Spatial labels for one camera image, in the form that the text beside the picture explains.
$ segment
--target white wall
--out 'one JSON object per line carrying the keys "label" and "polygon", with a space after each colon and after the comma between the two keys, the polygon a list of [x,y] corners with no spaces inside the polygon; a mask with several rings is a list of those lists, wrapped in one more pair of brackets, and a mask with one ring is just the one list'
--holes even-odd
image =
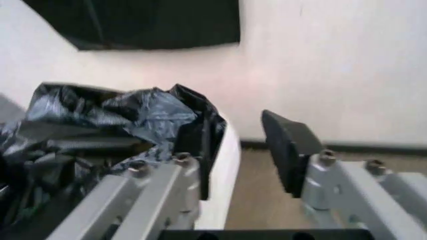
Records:
{"label": "white wall", "polygon": [[242,0],[242,41],[177,51],[78,52],[19,0],[0,0],[0,91],[42,81],[132,90],[181,83],[242,138],[262,109],[326,141],[427,146],[427,1]]}

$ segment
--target wooden floor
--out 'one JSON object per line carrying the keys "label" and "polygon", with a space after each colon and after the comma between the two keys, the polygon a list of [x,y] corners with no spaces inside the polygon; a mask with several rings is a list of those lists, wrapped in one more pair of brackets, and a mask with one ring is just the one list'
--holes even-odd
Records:
{"label": "wooden floor", "polygon": [[[384,154],[338,153],[340,159],[359,161],[380,159],[396,172],[420,172],[427,175],[427,157]],[[270,153],[244,150],[226,229],[304,229],[311,224],[300,211],[300,200],[286,194]]]}

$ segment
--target baseboard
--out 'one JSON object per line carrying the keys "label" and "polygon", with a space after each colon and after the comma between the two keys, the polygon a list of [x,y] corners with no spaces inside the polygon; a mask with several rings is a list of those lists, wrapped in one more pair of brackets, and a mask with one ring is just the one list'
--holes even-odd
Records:
{"label": "baseboard", "polygon": [[[268,150],[267,143],[256,140],[241,140],[242,149]],[[381,145],[363,145],[363,144],[339,144],[325,143],[326,147],[335,152],[346,153],[365,153],[365,154],[393,154],[405,156],[427,157],[427,148],[408,147],[408,146],[381,146]]]}

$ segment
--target black plastic bag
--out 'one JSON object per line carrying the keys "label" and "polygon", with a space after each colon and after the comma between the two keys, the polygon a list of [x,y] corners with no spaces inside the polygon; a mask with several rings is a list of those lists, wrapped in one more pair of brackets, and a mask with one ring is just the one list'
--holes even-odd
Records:
{"label": "black plastic bag", "polygon": [[117,92],[42,84],[24,120],[0,126],[0,238],[45,239],[104,175],[180,152],[199,160],[206,200],[225,127],[203,95],[181,85]]}
{"label": "black plastic bag", "polygon": [[24,0],[80,50],[240,41],[238,0]]}

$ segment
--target screw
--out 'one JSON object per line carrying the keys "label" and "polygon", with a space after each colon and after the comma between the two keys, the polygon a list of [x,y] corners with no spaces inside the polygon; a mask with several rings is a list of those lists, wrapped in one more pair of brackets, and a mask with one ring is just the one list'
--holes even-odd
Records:
{"label": "screw", "polygon": [[180,152],[173,156],[173,160],[177,165],[181,167],[186,167],[189,164],[189,159],[191,158],[191,154],[188,152]]}
{"label": "screw", "polygon": [[146,161],[133,161],[129,163],[129,167],[127,169],[133,177],[141,178],[148,172],[149,166]]}
{"label": "screw", "polygon": [[334,151],[331,151],[329,149],[325,149],[325,150],[322,150],[320,152],[320,154],[319,154],[319,161],[324,166],[329,167],[332,164],[334,164],[335,161],[337,161],[337,158],[335,158]]}
{"label": "screw", "polygon": [[383,161],[378,159],[369,159],[366,160],[364,168],[374,176],[381,176],[386,173],[386,165]]}

